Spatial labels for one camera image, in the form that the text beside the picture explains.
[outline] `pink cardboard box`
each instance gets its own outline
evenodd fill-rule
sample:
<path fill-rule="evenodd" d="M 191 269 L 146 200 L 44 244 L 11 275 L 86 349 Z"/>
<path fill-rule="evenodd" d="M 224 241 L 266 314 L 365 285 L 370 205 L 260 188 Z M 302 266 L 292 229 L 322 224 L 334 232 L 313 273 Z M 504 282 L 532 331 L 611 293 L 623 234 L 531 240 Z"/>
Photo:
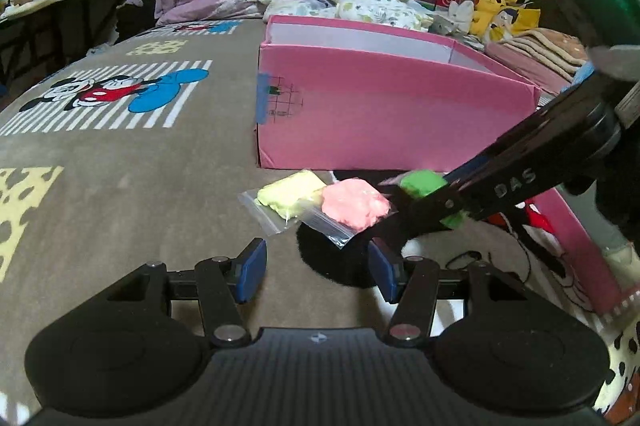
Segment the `pink cardboard box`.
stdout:
<path fill-rule="evenodd" d="M 451 38 L 272 16 L 260 46 L 262 167 L 451 171 L 536 110 L 529 80 Z"/>

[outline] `pikachu plush toy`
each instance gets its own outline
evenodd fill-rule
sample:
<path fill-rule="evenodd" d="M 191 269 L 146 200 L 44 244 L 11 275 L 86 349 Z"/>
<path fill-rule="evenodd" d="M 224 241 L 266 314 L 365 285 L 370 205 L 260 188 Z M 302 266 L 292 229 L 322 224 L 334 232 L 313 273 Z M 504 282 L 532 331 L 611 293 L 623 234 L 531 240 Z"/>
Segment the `pikachu plush toy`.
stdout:
<path fill-rule="evenodd" d="M 474 18 L 471 22 L 469 33 L 475 34 L 482 38 L 486 28 L 495 15 L 500 13 L 509 4 L 522 4 L 524 0 L 476 0 L 476 8 L 474 10 Z"/>

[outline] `yellow cheese print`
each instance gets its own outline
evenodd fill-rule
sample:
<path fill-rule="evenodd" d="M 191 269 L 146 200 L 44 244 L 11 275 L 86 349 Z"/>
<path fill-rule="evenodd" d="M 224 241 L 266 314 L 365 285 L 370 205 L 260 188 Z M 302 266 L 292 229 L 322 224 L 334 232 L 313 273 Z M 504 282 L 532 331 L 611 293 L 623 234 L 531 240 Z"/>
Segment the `yellow cheese print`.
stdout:
<path fill-rule="evenodd" d="M 61 166 L 0 168 L 0 282 L 27 227 L 24 214 L 40 205 L 62 170 Z"/>

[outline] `table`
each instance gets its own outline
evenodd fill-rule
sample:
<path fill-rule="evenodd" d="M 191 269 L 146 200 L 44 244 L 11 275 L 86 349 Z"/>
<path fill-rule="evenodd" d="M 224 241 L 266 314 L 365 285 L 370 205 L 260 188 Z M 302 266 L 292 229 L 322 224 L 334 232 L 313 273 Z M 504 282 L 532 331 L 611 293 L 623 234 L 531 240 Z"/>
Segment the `table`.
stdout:
<path fill-rule="evenodd" d="M 9 92 L 8 98 L 17 97 L 105 42 L 124 1 L 40 0 L 2 18 L 0 96 Z"/>

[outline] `stack of folded blankets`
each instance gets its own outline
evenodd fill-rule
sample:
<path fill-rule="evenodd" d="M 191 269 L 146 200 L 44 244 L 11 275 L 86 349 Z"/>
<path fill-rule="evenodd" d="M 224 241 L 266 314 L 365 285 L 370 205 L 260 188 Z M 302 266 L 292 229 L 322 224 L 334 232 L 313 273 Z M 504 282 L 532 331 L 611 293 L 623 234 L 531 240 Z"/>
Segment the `stack of folded blankets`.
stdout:
<path fill-rule="evenodd" d="M 588 60 L 575 36 L 545 28 L 488 44 L 485 52 L 550 94 L 571 85 L 577 70 Z"/>

